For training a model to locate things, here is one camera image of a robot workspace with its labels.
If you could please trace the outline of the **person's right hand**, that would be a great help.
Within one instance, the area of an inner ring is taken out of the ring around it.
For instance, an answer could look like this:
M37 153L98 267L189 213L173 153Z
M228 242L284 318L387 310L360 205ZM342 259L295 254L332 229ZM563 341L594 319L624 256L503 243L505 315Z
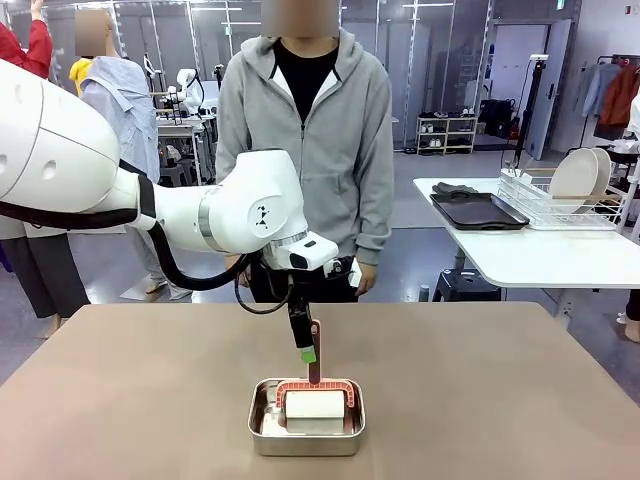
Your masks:
M225 269L230 270L238 262L239 258L239 255L227 255L224 258ZM247 266L245 270L239 275L238 282L241 286L248 288L250 286L250 278L250 266Z

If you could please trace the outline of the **person's left hand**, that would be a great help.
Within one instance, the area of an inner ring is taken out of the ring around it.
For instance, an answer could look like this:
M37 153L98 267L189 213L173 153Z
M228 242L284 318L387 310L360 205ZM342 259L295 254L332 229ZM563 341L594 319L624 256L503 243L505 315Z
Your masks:
M374 288L377 280L377 265L368 262L363 253L358 253L356 258L361 270L361 279L356 295L361 296Z

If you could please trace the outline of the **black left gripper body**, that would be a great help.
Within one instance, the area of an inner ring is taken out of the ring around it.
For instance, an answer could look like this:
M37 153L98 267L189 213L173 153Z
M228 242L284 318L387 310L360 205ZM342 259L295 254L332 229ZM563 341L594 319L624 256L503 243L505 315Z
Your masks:
M299 350L314 348L309 302L299 287L289 282L287 309L295 345Z

